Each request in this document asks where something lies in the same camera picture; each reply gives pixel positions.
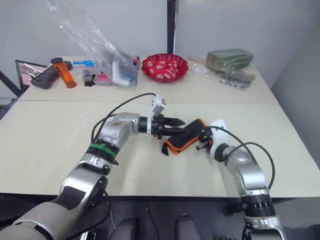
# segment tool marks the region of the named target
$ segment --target cable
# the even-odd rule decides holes
[[[99,134],[100,134],[103,126],[105,125],[107,119],[110,118],[110,117],[112,116],[112,114],[113,114],[116,110],[118,110],[118,109],[119,109],[120,107],[122,107],[123,105],[131,102],[132,100],[135,100],[135,99],[137,99],[137,98],[140,98],[140,97],[143,97],[143,96],[147,96],[147,95],[156,96],[155,93],[153,93],[153,92],[148,92],[148,93],[140,94],[140,95],[138,95],[138,96],[135,96],[135,97],[133,97],[133,98],[130,98],[129,100],[124,101],[123,103],[121,103],[120,105],[118,105],[117,107],[115,107],[111,112],[109,112],[109,114],[108,114],[105,118],[103,118],[103,119],[101,119],[99,122],[97,122],[97,123],[94,125],[93,129],[92,129],[92,133],[91,133],[91,143],[94,143],[94,142],[97,140],[97,138],[98,138],[98,136],[99,136]],[[98,132],[97,132],[96,135],[95,135],[95,129],[96,129],[96,127],[99,125],[99,123],[101,123],[101,125],[100,125],[100,127],[99,127],[99,129],[98,129]]]
[[[152,221],[152,224],[153,224],[153,226],[154,226],[154,229],[155,229],[155,231],[156,231],[156,240],[160,240],[159,230],[158,230],[158,227],[157,227],[157,225],[156,225],[156,222],[155,222],[154,218],[153,218],[152,215],[151,215],[150,207],[149,207],[149,202],[148,202],[148,201],[146,202],[146,211],[148,212],[149,217],[150,217],[150,219],[151,219],[151,221]]]
[[[100,123],[102,123],[105,120],[105,117],[102,118],[100,121],[98,121],[92,128],[92,132],[91,132],[91,143],[93,142],[94,138],[95,138],[95,131],[97,126],[99,126]]]
[[[242,230],[242,240],[246,240],[245,239],[245,237],[246,237],[246,231],[247,231],[247,229],[248,229],[248,227],[247,227],[247,225],[245,224],[244,225],[244,228],[243,228],[243,230]]]
[[[249,153],[250,157],[252,158],[252,160],[257,163],[257,160],[255,159],[254,155],[252,154],[252,152],[250,151],[250,149],[245,145],[245,143],[243,141],[240,140],[240,138],[238,138],[236,135],[234,135],[232,132],[224,129],[223,127],[220,126],[206,126],[205,129],[218,129],[221,130],[227,134],[229,134],[231,137],[233,137],[235,140],[237,140],[244,148],[245,150]]]
[[[112,213],[112,209],[110,210],[110,217],[111,217],[111,222],[112,222],[113,229],[116,229],[116,222],[115,222],[115,219],[114,219],[114,215]]]
[[[246,142],[246,143],[243,143],[239,146],[236,146],[234,149],[232,149],[231,152],[229,152],[224,158],[227,159],[231,154],[233,154],[236,150],[238,150],[239,148],[241,147],[244,147],[246,145],[255,145],[257,147],[259,147],[260,149],[262,149],[265,154],[268,156],[269,160],[270,160],[270,163],[271,163],[271,168],[272,168],[272,176],[271,176],[271,180],[270,180],[270,183],[269,183],[269,190],[271,189],[272,185],[274,184],[274,181],[275,181],[275,177],[276,177],[276,167],[275,167],[275,163],[274,163],[274,160],[272,159],[270,153],[263,147],[261,146],[260,144],[258,143],[255,143],[253,141],[249,141],[249,142]]]
[[[106,202],[107,202],[107,204],[109,206],[106,215],[100,221],[98,221],[97,223],[91,225],[90,227],[87,227],[85,230],[82,230],[80,232],[77,232],[77,233],[73,234],[72,236],[69,236],[66,240],[74,239],[74,238],[80,236],[81,234],[84,234],[85,232],[88,232],[89,230],[94,229],[96,226],[98,226],[99,224],[103,223],[109,217],[110,212],[111,212],[111,202],[110,202],[110,199],[109,199],[109,196],[108,196],[107,192],[104,191],[103,193],[106,196]]]

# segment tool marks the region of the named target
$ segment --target table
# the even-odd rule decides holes
[[[141,101],[121,110],[145,116],[150,99]],[[0,121],[0,192],[57,195],[64,177],[87,150],[92,126],[114,106],[102,101],[18,101]],[[207,123],[223,118],[239,138],[263,145],[273,156],[273,198],[320,196],[320,171],[278,104],[168,103],[164,114],[186,123],[197,117]],[[108,176],[108,193],[238,196],[223,163],[205,150],[192,145],[167,157],[161,146],[162,141],[145,134],[131,136],[117,156],[119,166]],[[258,148],[252,150],[269,181],[268,158]]]
[[[65,61],[87,60],[85,57],[62,57]],[[77,82],[75,88],[66,88],[62,80],[53,83],[49,90],[30,86],[20,97],[20,101],[84,101],[121,103],[139,94],[154,92],[165,95],[170,104],[278,104],[275,96],[261,77],[257,68],[251,65],[246,69],[256,74],[250,88],[239,90],[209,80],[189,70],[184,78],[174,83],[159,83],[148,78],[141,69],[138,72],[136,88],[121,86],[84,86],[81,75],[76,70],[71,73]]]

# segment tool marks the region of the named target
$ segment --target orange cylinder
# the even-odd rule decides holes
[[[51,63],[59,73],[67,88],[71,89],[77,86],[77,83],[75,82],[74,78],[72,77],[65,62],[61,57],[56,57],[52,59]]]

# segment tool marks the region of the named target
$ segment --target green block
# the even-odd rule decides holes
[[[234,48],[208,52],[206,66],[216,72],[227,72],[248,66],[254,55],[244,49]]]

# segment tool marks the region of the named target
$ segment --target plastic bag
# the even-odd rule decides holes
[[[256,77],[250,72],[235,70],[232,68],[225,68],[225,72],[216,72],[199,62],[189,62],[189,66],[191,66],[191,70],[194,73],[200,74],[218,83],[229,85],[238,89],[248,88]]]
[[[58,26],[94,61],[99,71],[119,85],[134,85],[138,70],[131,57],[111,44],[87,12],[68,0],[47,0]]]
[[[216,72],[226,72],[230,69],[242,69],[248,66],[253,57],[253,53],[241,48],[210,51],[207,54],[205,65]]]

